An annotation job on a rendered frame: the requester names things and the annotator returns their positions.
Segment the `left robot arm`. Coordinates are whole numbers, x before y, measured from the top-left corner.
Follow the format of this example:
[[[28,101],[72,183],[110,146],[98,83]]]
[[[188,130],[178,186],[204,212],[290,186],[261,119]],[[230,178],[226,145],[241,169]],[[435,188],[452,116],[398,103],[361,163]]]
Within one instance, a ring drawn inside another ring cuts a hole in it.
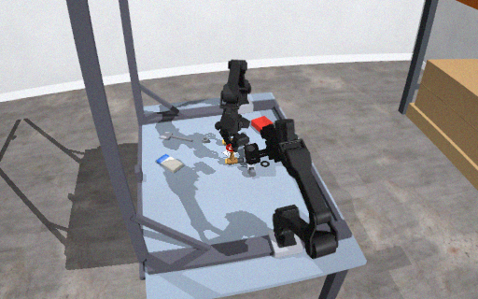
[[[224,129],[232,129],[236,119],[239,118],[238,131],[242,130],[241,128],[248,129],[250,121],[238,114],[241,105],[249,104],[246,93],[251,93],[250,83],[245,79],[247,62],[246,60],[228,61],[228,69],[230,69],[228,83],[224,85],[220,95],[219,108],[223,108],[220,125]],[[226,104],[222,104],[222,100]],[[235,105],[236,103],[238,106]]]

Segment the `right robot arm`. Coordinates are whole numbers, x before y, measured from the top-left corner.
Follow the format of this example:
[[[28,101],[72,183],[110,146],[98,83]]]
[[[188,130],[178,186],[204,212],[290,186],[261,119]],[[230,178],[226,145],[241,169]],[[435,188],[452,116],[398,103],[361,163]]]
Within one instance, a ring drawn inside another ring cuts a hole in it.
[[[307,223],[300,217],[299,208],[295,205],[283,206],[274,211],[274,236],[278,247],[297,245],[296,235],[304,242],[305,251],[312,259],[335,253],[338,231],[331,222],[330,210],[326,208],[313,177],[310,152],[303,140],[295,137],[294,120],[283,119],[263,126],[260,135],[266,140],[266,146],[279,142],[274,152],[275,158],[295,178],[309,212]],[[330,232],[316,230],[316,226],[323,223],[329,225]]]

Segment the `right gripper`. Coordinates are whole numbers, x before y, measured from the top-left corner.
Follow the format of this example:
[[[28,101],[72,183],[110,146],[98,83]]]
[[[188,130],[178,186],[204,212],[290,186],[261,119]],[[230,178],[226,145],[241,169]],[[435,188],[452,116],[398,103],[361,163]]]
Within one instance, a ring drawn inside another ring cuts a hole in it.
[[[279,142],[277,142],[279,143]],[[279,161],[275,158],[274,152],[278,144],[272,144],[270,146],[266,146],[266,149],[259,150],[259,147],[256,143],[245,145],[244,151],[246,156],[246,163],[247,164],[257,164],[260,162],[261,157],[268,156],[269,160],[274,159],[275,163]]]

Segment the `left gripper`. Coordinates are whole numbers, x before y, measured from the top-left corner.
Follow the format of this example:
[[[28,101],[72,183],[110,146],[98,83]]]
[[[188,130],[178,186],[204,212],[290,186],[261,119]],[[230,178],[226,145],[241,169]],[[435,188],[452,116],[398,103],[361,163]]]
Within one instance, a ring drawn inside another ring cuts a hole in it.
[[[219,133],[224,139],[226,145],[232,145],[234,153],[238,151],[239,146],[249,143],[249,137],[247,135],[244,133],[238,134],[238,122],[240,122],[240,120],[237,118],[232,129],[222,128],[219,121],[215,124],[215,128],[220,130]],[[232,140],[231,136],[233,136]]]

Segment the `grey metal frame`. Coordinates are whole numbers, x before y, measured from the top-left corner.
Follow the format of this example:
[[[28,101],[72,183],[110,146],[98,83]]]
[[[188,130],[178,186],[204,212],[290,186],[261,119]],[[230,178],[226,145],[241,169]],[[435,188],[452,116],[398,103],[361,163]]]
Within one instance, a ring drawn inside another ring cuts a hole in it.
[[[107,171],[138,262],[146,262],[147,258],[149,258],[148,248],[140,224],[195,247],[196,249],[211,249],[210,245],[200,240],[184,235],[179,231],[136,213],[106,99],[105,86],[92,30],[88,0],[66,0],[66,4],[95,129],[105,158]],[[186,116],[185,113],[160,98],[156,93],[142,84],[139,84],[128,0],[119,0],[119,11],[138,126],[146,125],[141,91],[175,112],[178,116]]]

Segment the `red rectangular block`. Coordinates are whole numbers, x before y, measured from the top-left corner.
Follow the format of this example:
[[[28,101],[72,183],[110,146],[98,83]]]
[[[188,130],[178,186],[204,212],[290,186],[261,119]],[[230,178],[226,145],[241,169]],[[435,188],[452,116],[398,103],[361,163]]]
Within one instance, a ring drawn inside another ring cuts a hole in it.
[[[262,129],[262,126],[267,126],[268,124],[271,124],[271,123],[272,122],[269,119],[267,119],[265,116],[251,120],[251,125],[258,131]]]

